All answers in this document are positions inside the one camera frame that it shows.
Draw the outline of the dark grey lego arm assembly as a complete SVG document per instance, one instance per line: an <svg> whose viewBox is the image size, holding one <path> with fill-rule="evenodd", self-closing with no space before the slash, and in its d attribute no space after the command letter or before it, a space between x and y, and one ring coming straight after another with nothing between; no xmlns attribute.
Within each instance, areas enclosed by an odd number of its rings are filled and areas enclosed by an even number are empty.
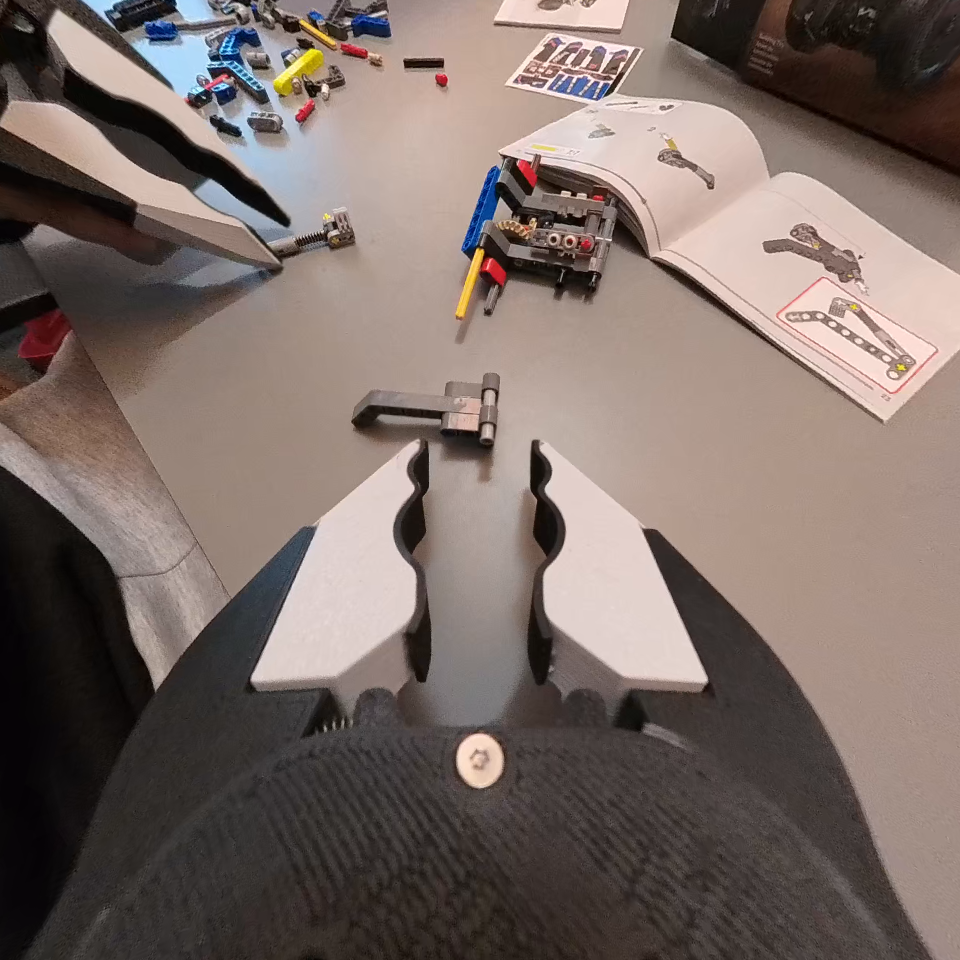
<svg viewBox="0 0 960 960"><path fill-rule="evenodd" d="M489 449L498 431L500 376L487 372L480 382L448 381L442 394L371 390L354 407L351 424L371 426L383 416L437 421L440 433L474 438Z"/></svg>

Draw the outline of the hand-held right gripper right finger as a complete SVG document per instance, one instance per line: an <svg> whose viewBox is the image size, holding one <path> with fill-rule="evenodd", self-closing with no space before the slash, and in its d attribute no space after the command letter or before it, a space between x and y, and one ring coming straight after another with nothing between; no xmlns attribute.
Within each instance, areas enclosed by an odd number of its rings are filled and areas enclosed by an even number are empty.
<svg viewBox="0 0 960 960"><path fill-rule="evenodd" d="M709 676L644 527L549 442L530 451L534 572L529 666L562 696L617 714L636 691L700 694Z"/></svg>

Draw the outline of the lego shock absorber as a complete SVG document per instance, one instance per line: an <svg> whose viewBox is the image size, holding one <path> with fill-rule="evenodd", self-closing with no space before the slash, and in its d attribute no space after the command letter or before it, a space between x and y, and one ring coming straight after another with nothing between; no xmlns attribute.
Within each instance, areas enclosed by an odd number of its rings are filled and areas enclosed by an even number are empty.
<svg viewBox="0 0 960 960"><path fill-rule="evenodd" d="M280 237L268 243L279 259L292 258L316 249L339 250L355 244L354 225L346 207L324 213L317 229Z"/></svg>

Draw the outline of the pile of loose lego pieces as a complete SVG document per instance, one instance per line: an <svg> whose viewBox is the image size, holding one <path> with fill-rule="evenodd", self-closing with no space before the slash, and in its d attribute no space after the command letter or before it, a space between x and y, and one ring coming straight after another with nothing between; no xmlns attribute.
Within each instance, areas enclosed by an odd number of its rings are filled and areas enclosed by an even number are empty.
<svg viewBox="0 0 960 960"><path fill-rule="evenodd" d="M119 33L140 35L151 46L174 46L188 36L203 41L202 66L183 96L219 134L243 138L234 119L240 100L248 106L245 123L257 134L278 135L284 116L275 99L293 98L294 123L303 125L318 102L327 102L345 77L339 53L383 66L383 57L361 47L361 40L390 40L389 4L321 2L296 13L282 2L207 2L211 15L187 17L186 2L107 2L106 21Z"/></svg>

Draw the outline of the person's grey garment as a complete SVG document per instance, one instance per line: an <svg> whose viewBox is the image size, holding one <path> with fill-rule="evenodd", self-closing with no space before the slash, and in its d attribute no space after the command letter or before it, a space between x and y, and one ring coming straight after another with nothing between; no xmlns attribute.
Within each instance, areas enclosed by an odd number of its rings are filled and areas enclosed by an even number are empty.
<svg viewBox="0 0 960 960"><path fill-rule="evenodd" d="M100 550L157 689L230 594L74 333L2 400L1 463Z"/></svg>

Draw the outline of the sticker sheet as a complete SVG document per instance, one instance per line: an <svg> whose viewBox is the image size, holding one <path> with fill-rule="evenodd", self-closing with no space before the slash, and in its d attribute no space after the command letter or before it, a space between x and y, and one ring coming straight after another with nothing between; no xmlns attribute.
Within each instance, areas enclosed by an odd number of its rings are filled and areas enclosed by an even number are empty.
<svg viewBox="0 0 960 960"><path fill-rule="evenodd" d="M510 73L504 86L577 104L596 104L620 90L643 53L639 46L549 31Z"/></svg>

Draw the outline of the open instruction booklet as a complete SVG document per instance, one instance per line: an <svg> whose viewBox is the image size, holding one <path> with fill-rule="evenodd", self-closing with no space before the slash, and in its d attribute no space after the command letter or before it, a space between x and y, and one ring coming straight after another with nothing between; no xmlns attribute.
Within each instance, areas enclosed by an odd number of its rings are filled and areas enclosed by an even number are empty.
<svg viewBox="0 0 960 960"><path fill-rule="evenodd" d="M958 356L958 273L819 180L771 174L719 106L615 95L499 153L609 188L648 258L882 423Z"/></svg>

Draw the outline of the person's black jacket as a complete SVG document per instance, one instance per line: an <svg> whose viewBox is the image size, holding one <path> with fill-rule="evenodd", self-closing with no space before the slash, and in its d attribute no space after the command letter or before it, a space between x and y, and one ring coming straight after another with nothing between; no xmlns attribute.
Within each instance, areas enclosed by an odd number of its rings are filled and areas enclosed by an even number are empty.
<svg viewBox="0 0 960 960"><path fill-rule="evenodd" d="M2 958L57 901L153 689L106 558L2 469Z"/></svg>

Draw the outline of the person's left hand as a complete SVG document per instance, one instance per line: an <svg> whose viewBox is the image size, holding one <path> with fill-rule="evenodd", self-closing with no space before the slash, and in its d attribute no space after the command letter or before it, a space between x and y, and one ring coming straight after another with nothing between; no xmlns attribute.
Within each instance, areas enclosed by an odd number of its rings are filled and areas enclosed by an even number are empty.
<svg viewBox="0 0 960 960"><path fill-rule="evenodd" d="M21 239L43 226L148 265L159 265L176 251L175 246L141 233L129 223L45 189L2 184L1 222L3 241Z"/></svg>

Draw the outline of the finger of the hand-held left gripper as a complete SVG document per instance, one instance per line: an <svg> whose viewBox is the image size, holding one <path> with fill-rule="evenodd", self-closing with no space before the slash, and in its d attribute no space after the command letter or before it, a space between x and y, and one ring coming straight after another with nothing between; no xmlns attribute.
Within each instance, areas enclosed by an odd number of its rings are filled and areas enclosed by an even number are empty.
<svg viewBox="0 0 960 960"><path fill-rule="evenodd" d="M12 101L2 113L1 140L2 185L85 203L176 248L282 269L282 260L244 222L142 169L64 106Z"/></svg>
<svg viewBox="0 0 960 960"><path fill-rule="evenodd" d="M197 178L288 227L289 215L150 63L89 7L48 7L47 48L63 96L96 119L150 140Z"/></svg>

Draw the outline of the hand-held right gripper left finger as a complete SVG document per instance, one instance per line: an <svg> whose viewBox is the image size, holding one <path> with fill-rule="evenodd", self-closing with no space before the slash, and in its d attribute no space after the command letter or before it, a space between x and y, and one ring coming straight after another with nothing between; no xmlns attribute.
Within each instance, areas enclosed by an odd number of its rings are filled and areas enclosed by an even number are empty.
<svg viewBox="0 0 960 960"><path fill-rule="evenodd" d="M431 664L426 573L429 447L407 443L311 528L250 684L327 690L352 715L369 690L423 684Z"/></svg>

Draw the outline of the closed instruction booklet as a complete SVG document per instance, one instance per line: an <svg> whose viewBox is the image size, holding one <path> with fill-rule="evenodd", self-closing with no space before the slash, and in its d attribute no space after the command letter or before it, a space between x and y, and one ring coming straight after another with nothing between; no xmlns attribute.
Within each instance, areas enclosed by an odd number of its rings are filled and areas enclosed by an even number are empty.
<svg viewBox="0 0 960 960"><path fill-rule="evenodd" d="M503 1L493 23L561 32L617 33L623 27L629 6L630 1Z"/></svg>

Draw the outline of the lego chassis assembly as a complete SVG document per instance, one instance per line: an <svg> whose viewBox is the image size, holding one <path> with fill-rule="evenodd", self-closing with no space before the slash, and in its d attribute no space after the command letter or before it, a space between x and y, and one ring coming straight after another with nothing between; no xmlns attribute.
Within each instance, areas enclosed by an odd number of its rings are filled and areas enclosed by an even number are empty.
<svg viewBox="0 0 960 960"><path fill-rule="evenodd" d="M483 282L490 316L512 272L549 278L558 293L572 280L592 300L602 282L618 223L618 199L598 185L586 192L550 190L541 182L542 155L504 156L486 172L463 237L469 265L454 316L467 318Z"/></svg>

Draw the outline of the red object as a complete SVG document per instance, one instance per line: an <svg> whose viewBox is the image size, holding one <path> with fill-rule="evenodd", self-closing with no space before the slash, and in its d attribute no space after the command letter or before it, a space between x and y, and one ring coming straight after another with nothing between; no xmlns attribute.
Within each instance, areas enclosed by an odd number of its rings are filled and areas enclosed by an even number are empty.
<svg viewBox="0 0 960 960"><path fill-rule="evenodd" d="M70 332L69 319L61 308L54 307L24 321L17 355L32 370L43 375Z"/></svg>

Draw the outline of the dark lego box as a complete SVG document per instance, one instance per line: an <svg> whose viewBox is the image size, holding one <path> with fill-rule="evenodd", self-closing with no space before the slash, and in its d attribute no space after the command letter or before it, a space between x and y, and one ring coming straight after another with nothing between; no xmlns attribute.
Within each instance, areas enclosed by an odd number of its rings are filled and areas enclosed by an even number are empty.
<svg viewBox="0 0 960 960"><path fill-rule="evenodd" d="M957 1L682 1L671 37L751 86L959 171Z"/></svg>

